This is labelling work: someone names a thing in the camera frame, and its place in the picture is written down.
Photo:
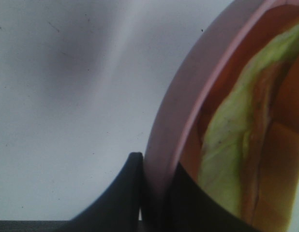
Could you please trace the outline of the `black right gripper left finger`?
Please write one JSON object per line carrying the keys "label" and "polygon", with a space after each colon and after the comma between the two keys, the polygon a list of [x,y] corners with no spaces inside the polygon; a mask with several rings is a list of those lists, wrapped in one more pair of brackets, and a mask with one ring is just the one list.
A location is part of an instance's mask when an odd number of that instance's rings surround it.
{"label": "black right gripper left finger", "polygon": [[61,232],[136,232],[143,181],[143,156],[130,153],[105,192],[87,209],[60,227]]}

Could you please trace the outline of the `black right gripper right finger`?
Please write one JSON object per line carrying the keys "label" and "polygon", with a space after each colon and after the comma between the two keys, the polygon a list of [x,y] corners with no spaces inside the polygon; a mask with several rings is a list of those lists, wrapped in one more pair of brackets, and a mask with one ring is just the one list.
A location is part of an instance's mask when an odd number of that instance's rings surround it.
{"label": "black right gripper right finger", "polygon": [[212,200],[179,164],[167,198],[166,232],[255,232]]}

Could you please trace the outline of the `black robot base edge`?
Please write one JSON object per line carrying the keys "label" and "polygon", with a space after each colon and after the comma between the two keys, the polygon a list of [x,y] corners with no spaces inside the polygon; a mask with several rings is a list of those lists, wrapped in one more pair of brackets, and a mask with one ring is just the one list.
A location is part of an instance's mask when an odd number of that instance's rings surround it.
{"label": "black robot base edge", "polygon": [[75,232],[69,221],[0,220],[0,232]]}

